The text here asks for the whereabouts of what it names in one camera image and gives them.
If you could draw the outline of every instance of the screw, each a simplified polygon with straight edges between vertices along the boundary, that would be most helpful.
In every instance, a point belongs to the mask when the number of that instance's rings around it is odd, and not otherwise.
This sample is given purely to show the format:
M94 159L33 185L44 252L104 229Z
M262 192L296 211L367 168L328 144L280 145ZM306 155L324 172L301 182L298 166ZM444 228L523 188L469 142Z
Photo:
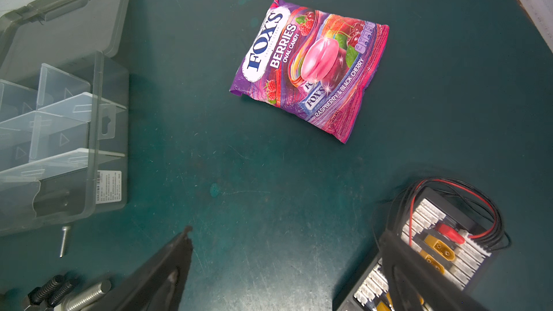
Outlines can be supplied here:
M48 298L48 306L55 307L59 302L73 290L75 286L79 283L79 280L72 278L71 280L65 281L63 286L59 290L54 292L50 298Z
M67 246L67 233L71 229L71 226L63 226L61 231L64 233L61 237L61 248L60 248L60 258L65 254L65 247Z
M41 301L48 298L61 284L64 283L64 277L62 275L56 275L50 281L46 282L44 286L40 287L36 292L31 292L29 299L35 305L40 304Z
M63 311L79 311L102 298L111 288L109 280L101 281L63 303Z

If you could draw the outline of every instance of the silver bolt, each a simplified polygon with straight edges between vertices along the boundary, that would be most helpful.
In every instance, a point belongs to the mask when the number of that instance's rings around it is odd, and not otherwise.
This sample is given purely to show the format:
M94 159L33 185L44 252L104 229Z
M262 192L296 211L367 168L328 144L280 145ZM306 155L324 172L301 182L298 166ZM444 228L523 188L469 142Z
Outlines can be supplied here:
M60 248L60 258L62 258L65 254L65 247L67 246L67 233L71 229L71 226L63 226L61 228L61 231L63 232L63 236L61 237L61 248Z
M63 303L63 311L79 311L102 298L111 288L109 280L101 281Z

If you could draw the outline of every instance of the candy bag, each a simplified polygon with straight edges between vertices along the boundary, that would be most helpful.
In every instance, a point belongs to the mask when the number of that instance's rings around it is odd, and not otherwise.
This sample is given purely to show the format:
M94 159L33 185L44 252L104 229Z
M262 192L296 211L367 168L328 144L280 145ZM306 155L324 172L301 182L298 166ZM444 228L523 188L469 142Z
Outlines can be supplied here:
M388 31L274 0L230 92L280 107L346 143Z

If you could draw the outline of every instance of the green table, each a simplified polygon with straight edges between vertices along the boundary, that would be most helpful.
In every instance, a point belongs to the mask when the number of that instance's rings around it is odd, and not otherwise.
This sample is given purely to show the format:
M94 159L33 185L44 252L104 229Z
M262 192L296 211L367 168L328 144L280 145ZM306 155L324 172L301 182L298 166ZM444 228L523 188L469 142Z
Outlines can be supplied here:
M129 203L75 223L63 259L60 226L0 238L10 300L66 271L118 283L190 224L182 309L330 310L376 204L444 175L494 198L514 242L474 298L553 308L553 54L516 0L286 1L391 27L349 142L228 92L272 0L130 0Z

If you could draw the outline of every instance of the bolt head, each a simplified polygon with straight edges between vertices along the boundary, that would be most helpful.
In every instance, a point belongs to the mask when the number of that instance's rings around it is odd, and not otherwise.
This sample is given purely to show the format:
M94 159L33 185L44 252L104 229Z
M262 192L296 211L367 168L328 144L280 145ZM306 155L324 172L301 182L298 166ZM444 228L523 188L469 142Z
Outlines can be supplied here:
M21 307L23 311L39 311L40 305L34 305L31 303L29 296L26 295L23 301L21 302Z

